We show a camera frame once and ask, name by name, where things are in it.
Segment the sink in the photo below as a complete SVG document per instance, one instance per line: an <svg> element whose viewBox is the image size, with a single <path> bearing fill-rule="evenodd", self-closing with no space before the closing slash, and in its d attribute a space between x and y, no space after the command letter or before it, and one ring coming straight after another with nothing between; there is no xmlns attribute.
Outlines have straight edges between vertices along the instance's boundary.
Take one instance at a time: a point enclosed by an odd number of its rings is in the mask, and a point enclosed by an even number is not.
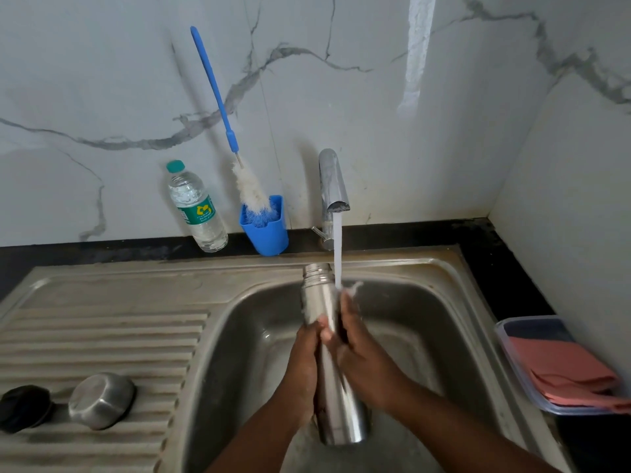
<svg viewBox="0 0 631 473"><path fill-rule="evenodd" d="M0 469L202 472L285 372L302 322L302 267L332 261L316 253L35 269L0 304L0 341L9 342L0 342L0 384L28 380L63 402L82 377L106 369L130 376L139 395L129 419L106 431L60 414L0 435L0 452L11 453ZM495 319L456 247L344 253L344 281L363 283L360 313L407 375L571 471L503 358ZM396 421L378 411L370 420L367 441L344 447L322 445L306 425L282 471L442 471Z"/></svg>
<svg viewBox="0 0 631 473"><path fill-rule="evenodd" d="M492 399L456 319L425 287L366 280L356 296L367 327L414 381L450 398L498 429ZM302 321L297 282L259 289L230 312L204 374L186 471L202 472L281 381ZM398 422L372 413L359 445L320 443L315 424L296 435L281 471L440 471L427 449Z"/></svg>

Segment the hand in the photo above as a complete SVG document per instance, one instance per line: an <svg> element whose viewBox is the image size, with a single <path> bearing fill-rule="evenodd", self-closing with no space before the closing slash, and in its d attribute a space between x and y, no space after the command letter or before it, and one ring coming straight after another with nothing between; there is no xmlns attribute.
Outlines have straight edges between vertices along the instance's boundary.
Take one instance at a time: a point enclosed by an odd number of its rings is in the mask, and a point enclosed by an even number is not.
<svg viewBox="0 0 631 473"><path fill-rule="evenodd" d="M368 332L347 291L342 292L340 303L348 344L342 342L328 325L320 332L322 343L331 352L359 398L368 406L389 413L397 392L411 380Z"/></svg>
<svg viewBox="0 0 631 473"><path fill-rule="evenodd" d="M297 422L296 428L308 423L314 414L316 349L320 343L320 330L320 319L309 326L300 327L289 353L285 376L272 396L273 400L282 405L282 410Z"/></svg>

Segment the black cap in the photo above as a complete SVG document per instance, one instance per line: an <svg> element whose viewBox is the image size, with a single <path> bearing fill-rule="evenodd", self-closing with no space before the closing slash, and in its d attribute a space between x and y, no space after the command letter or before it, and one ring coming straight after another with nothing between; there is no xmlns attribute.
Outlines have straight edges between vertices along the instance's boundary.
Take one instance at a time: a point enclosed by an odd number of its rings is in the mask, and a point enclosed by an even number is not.
<svg viewBox="0 0 631 473"><path fill-rule="evenodd" d="M36 385L23 385L6 392L0 398L0 430L17 433L37 426L52 412L51 393Z"/></svg>

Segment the pink cloth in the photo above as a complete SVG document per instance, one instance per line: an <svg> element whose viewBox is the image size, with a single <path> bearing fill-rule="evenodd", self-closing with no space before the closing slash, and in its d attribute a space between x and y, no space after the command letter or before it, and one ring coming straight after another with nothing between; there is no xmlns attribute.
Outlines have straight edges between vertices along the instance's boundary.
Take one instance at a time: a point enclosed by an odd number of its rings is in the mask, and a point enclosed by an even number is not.
<svg viewBox="0 0 631 473"><path fill-rule="evenodd" d="M518 337L510 342L532 383L550 402L631 413L631 399L598 393L619 385L619 378L581 345Z"/></svg>

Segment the forearm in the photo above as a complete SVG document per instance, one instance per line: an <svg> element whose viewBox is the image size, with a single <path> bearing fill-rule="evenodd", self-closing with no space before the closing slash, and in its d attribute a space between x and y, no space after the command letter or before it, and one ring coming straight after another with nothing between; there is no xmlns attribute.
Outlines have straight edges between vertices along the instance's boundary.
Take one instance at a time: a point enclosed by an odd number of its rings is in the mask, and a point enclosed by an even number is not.
<svg viewBox="0 0 631 473"><path fill-rule="evenodd" d="M299 420L276 395L232 439L206 473L276 473L299 428Z"/></svg>
<svg viewBox="0 0 631 473"><path fill-rule="evenodd" d="M389 413L414 433L447 473L558 473L411 380L403 383Z"/></svg>

